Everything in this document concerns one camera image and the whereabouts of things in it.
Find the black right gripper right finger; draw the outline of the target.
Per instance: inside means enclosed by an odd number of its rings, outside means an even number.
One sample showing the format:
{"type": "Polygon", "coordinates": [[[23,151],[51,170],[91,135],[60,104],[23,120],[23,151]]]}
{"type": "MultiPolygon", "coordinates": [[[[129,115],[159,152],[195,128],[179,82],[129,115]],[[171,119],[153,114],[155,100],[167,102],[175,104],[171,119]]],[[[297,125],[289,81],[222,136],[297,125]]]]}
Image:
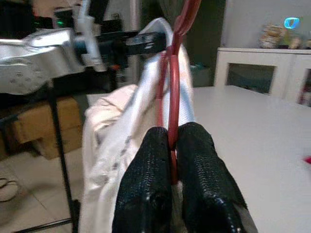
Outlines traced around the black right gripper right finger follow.
{"type": "Polygon", "coordinates": [[[246,233],[236,208],[247,204],[208,131],[195,122],[180,126],[176,148],[188,232],[246,233]]]}

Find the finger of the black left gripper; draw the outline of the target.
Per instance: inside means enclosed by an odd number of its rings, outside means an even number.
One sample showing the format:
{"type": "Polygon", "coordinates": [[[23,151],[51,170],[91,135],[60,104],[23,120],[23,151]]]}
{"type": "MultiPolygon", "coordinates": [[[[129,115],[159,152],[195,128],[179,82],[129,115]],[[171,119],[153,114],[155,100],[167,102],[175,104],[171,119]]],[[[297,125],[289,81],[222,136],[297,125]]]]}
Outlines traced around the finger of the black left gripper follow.
{"type": "Polygon", "coordinates": [[[128,56],[159,53],[164,51],[166,47],[166,35],[164,33],[142,33],[126,39],[128,56]]]}

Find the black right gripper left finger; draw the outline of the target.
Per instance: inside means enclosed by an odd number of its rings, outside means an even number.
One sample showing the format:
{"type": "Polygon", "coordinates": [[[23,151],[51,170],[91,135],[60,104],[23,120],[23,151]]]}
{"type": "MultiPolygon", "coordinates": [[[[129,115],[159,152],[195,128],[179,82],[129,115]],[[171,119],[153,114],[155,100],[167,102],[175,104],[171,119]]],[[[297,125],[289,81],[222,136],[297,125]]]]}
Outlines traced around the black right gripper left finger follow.
{"type": "Polygon", "coordinates": [[[112,233],[170,233],[171,213],[168,132],[152,127],[122,177],[112,233]]]}

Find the red plastic hanger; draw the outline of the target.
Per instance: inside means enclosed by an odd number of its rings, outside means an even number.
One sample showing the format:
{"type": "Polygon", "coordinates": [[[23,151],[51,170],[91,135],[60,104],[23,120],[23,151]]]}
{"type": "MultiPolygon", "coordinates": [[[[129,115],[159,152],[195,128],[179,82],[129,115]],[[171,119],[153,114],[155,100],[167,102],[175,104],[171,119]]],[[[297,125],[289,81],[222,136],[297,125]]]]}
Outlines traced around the red plastic hanger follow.
{"type": "Polygon", "coordinates": [[[176,18],[171,45],[160,56],[160,79],[156,93],[158,103],[157,124],[163,126],[164,82],[167,68],[170,69],[170,108],[168,121],[168,145],[170,150],[170,168],[172,185],[178,183],[177,158],[175,145],[178,138],[178,120],[180,103],[180,75],[178,54],[183,36],[192,27],[202,0],[185,0],[181,14],[176,18]]]}

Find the printed white shirt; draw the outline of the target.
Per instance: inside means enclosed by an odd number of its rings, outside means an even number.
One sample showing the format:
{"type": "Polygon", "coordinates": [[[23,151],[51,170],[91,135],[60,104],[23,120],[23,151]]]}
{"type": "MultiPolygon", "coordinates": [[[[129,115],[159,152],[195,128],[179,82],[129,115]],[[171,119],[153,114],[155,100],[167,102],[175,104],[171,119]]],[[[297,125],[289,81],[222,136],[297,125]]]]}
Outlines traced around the printed white shirt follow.
{"type": "MultiPolygon", "coordinates": [[[[194,122],[190,63],[181,45],[179,122],[194,122]]],[[[121,179],[135,157],[146,132],[156,126],[156,89],[160,54],[147,59],[138,87],[127,85],[101,97],[86,112],[82,156],[84,193],[79,233],[112,233],[116,198],[121,179]]],[[[181,215],[182,184],[173,185],[171,233],[188,233],[181,215]]]]}

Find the white table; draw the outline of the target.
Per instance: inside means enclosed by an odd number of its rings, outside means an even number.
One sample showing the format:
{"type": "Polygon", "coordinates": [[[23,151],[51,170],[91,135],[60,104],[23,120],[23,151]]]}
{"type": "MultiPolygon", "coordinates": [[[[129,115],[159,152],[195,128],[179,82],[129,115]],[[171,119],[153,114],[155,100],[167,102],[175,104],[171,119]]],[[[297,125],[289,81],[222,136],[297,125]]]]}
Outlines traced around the white table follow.
{"type": "Polygon", "coordinates": [[[195,88],[194,112],[259,233],[311,233],[311,108],[226,86],[195,88]]]}

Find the white glass door cabinet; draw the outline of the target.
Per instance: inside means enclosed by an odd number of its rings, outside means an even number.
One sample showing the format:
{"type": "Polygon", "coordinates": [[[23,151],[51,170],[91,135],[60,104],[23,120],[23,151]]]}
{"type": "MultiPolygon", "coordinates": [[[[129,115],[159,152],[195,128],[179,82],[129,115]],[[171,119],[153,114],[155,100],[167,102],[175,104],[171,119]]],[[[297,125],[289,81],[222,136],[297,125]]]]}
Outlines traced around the white glass door cabinet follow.
{"type": "Polygon", "coordinates": [[[215,87],[227,85],[230,64],[275,67],[270,96],[299,103],[311,70],[311,50],[218,48],[215,87]]]}

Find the large cardboard box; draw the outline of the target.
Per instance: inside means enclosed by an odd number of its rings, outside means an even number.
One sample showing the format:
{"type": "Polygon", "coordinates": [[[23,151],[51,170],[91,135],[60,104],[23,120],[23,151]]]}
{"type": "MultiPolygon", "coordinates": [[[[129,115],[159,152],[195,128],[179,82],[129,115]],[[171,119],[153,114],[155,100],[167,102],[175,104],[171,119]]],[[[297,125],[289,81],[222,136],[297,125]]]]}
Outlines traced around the large cardboard box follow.
{"type": "MultiPolygon", "coordinates": [[[[82,121],[77,101],[72,97],[59,98],[57,111],[64,152],[80,148],[82,121]]],[[[46,101],[37,103],[18,116],[13,123],[13,135],[20,144],[30,142],[48,160],[59,157],[52,112],[46,101]]]]}

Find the beige ornament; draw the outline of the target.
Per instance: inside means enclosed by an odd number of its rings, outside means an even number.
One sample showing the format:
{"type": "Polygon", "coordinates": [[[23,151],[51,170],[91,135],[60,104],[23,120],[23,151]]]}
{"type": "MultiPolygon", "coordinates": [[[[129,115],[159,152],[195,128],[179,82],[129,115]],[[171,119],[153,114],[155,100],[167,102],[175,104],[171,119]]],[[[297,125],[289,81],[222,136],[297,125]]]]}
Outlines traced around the beige ornament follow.
{"type": "Polygon", "coordinates": [[[282,25],[268,24],[263,29],[259,39],[259,47],[262,49],[275,49],[284,37],[286,29],[282,25]]]}

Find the white slipper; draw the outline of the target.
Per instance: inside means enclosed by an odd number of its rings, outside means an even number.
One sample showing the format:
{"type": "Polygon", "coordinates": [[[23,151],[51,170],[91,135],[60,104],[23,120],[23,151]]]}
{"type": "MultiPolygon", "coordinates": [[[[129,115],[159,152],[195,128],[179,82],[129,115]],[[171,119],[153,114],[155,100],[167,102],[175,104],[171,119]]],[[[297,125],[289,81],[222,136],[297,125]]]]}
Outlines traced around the white slipper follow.
{"type": "Polygon", "coordinates": [[[12,200],[18,193],[19,185],[15,180],[0,178],[0,202],[12,200]]]}

